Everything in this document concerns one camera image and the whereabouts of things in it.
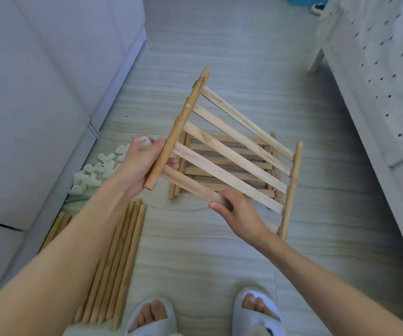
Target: blue storage bin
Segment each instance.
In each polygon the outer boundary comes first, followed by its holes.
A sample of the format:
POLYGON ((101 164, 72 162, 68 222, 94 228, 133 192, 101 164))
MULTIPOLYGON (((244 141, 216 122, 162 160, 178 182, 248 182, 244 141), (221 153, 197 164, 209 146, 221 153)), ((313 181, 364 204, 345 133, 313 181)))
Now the blue storage bin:
POLYGON ((291 4, 297 5, 297 6, 307 6, 310 7, 313 4, 317 3, 323 3, 327 4, 329 0, 290 0, 291 4))

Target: person's left arm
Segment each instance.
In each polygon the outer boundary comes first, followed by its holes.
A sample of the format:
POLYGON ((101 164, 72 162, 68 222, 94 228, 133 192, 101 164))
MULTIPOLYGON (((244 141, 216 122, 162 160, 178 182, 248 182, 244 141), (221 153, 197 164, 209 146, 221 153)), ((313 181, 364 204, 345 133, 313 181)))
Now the person's left arm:
MULTIPOLYGON (((142 148, 134 138, 116 174, 72 222, 0 291, 0 336, 58 336, 73 319, 109 247, 128 202, 143 190, 144 177, 165 139, 142 148)), ((178 167, 175 159, 171 166, 178 167)))

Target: open-toe slipper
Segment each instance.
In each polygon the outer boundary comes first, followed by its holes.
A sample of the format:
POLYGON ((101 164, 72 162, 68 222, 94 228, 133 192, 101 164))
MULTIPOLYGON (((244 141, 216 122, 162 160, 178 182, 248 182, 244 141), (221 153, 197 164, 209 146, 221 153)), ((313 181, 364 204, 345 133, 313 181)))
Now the open-toe slipper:
POLYGON ((240 290, 234 300, 232 336, 246 336, 252 329, 266 329, 268 334, 272 336, 284 335, 284 330, 281 324, 281 315, 279 314, 276 302, 264 291, 248 287, 240 290), (248 294, 252 294, 255 298, 261 298, 272 316, 242 308, 242 303, 248 294))
POLYGON ((143 300, 135 308, 127 323, 127 330, 125 332, 128 336, 169 336, 170 334, 177 333, 175 311, 173 309, 170 300, 163 296, 151 296, 148 299, 143 300), (159 321, 151 322, 143 327, 139 327, 132 332, 128 332, 133 325, 136 317, 141 312, 141 308, 144 304, 152 304, 154 301, 160 301, 164 305, 167 318, 159 321))

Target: person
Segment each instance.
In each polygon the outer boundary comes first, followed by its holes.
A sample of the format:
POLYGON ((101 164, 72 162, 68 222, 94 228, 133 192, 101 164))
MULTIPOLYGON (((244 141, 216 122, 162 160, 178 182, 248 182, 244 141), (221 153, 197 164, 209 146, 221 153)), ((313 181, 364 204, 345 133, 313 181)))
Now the person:
MULTIPOLYGON (((152 144, 145 148, 135 137, 116 174, 58 237, 0 290, 0 336, 63 334, 84 300, 126 203, 143 190, 145 176, 165 143, 163 137, 150 140, 152 144)), ((168 163, 178 167, 174 158, 168 163)), ((270 232, 242 194, 227 189, 221 195, 233 210, 219 203, 210 203, 210 208, 287 277, 331 333, 403 335, 400 319, 270 232)), ((127 332, 134 336, 175 333, 170 301, 160 296, 146 299, 131 315, 127 332)), ((281 316, 271 296, 257 288, 241 290, 233 306, 232 334, 282 335, 281 316)))

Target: light gray floor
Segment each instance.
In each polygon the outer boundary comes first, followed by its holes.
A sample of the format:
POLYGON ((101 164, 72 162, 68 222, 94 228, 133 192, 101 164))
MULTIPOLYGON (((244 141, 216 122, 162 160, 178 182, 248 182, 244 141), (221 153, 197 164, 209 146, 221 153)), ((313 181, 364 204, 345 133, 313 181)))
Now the light gray floor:
MULTIPOLYGON (((210 89, 289 148, 304 141, 288 243, 403 319, 402 237, 333 76, 327 66, 306 73, 317 18, 287 0, 144 3, 148 42, 88 161, 133 134, 168 135, 208 65, 210 89)), ((160 180, 142 195, 148 210, 124 325, 141 300, 161 294, 185 335, 228 335, 235 294, 256 284, 277 298, 288 335, 328 334, 293 286, 204 201, 184 192, 170 202, 167 190, 160 180)), ((277 225, 276 214, 256 207, 277 225)), ((67 331, 76 334, 108 334, 108 326, 67 331)))

